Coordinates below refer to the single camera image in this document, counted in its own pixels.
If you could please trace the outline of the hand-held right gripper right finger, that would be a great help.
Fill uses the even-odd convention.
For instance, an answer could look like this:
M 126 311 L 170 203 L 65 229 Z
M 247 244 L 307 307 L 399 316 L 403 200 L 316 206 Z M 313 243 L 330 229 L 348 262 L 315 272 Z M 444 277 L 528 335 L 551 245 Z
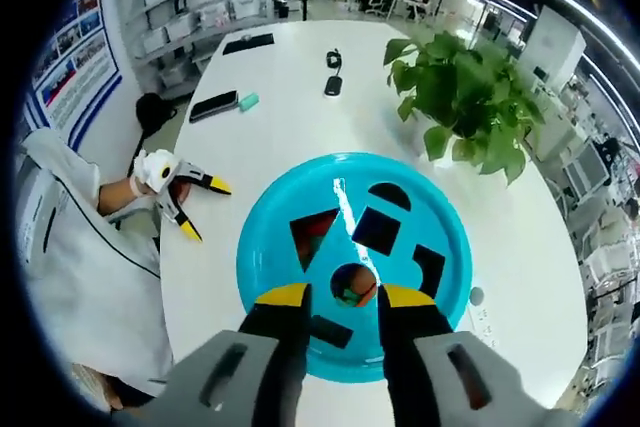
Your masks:
M 515 367 L 472 333 L 452 330 L 435 301 L 378 287 L 383 370 L 397 426 L 578 426 L 524 390 Z

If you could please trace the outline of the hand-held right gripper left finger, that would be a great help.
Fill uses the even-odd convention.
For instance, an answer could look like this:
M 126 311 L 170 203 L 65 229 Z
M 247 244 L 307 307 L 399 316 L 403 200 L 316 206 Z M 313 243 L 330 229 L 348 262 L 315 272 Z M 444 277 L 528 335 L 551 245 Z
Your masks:
M 164 391 L 119 411 L 114 426 L 292 426 L 307 373 L 312 287 L 276 287 L 236 330 L 222 330 L 170 371 Z

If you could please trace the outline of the person's left hand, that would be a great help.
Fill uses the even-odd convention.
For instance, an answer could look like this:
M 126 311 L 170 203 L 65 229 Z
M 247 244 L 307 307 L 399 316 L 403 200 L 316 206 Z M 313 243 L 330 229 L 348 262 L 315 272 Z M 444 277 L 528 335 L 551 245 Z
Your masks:
M 179 205 L 183 204 L 188 197 L 192 184 L 181 180 L 173 180 L 169 191 L 172 199 Z

